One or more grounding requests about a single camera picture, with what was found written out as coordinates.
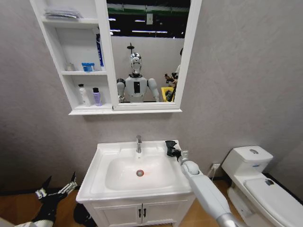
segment white bottle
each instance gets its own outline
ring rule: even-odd
[[[83,104],[85,106],[91,106],[89,96],[87,95],[87,91],[84,88],[84,84],[78,84],[78,86],[80,87],[79,91],[80,91],[80,94],[81,94],[81,97],[82,97],[82,100],[83,100]]]

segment white toilet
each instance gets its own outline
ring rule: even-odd
[[[303,227],[303,206],[262,174],[272,158],[258,146],[234,148],[222,164],[233,181],[228,196],[251,227]]]

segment purple bottle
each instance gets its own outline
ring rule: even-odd
[[[94,95],[96,106],[102,106],[100,92],[97,87],[93,88],[93,95]]]

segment white sink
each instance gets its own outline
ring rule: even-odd
[[[177,159],[166,155],[165,141],[144,141],[141,154],[136,148],[136,142],[98,144],[77,201],[191,192]]]
[[[105,186],[112,190],[141,190],[170,186],[176,177],[167,158],[161,155],[120,157],[110,162]]]

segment chrome faucet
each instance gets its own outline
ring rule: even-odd
[[[137,153],[141,153],[141,143],[142,143],[141,136],[137,135]]]

